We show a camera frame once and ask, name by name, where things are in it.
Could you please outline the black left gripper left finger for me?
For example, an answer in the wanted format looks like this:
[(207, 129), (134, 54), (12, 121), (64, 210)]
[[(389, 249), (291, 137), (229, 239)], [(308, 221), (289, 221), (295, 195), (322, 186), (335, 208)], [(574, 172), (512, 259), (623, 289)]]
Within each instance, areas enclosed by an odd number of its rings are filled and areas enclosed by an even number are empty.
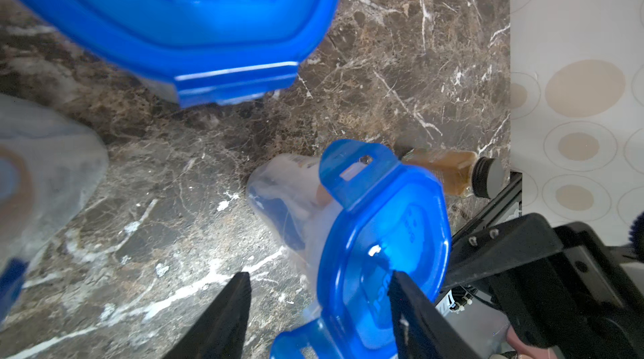
[(250, 274), (235, 274), (167, 358), (240, 358), (243, 354), (252, 286)]

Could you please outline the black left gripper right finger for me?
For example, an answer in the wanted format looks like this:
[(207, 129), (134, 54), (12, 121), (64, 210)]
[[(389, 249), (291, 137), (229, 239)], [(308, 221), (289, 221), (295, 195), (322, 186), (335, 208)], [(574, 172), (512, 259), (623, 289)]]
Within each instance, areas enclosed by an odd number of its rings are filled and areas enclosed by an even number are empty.
[(393, 272), (388, 296), (399, 358), (480, 358), (409, 275)]

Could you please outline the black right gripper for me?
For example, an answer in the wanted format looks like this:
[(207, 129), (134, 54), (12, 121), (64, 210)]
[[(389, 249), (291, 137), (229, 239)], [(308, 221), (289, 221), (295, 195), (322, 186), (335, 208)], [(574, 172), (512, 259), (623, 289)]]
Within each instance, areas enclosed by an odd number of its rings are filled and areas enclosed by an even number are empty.
[(608, 247), (586, 223), (532, 213), (454, 240), (444, 290), (495, 298), (518, 338), (565, 358), (641, 358), (643, 293), (624, 270), (635, 248)]

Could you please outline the blue lid container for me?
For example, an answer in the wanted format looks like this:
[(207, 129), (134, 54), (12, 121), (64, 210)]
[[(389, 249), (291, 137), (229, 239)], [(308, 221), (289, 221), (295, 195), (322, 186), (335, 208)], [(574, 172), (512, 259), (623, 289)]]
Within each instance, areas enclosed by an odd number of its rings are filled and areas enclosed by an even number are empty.
[(1, 317), (30, 262), (87, 204), (108, 167), (95, 131), (52, 109), (1, 97)]
[(177, 104), (287, 89), (340, 0), (20, 0), (90, 52), (172, 85)]
[(391, 358), (395, 272), (438, 296), (451, 231), (441, 183), (383, 144), (340, 139), (320, 157), (281, 154), (248, 179), (253, 211), (306, 276), (319, 311), (273, 342), (273, 358)]

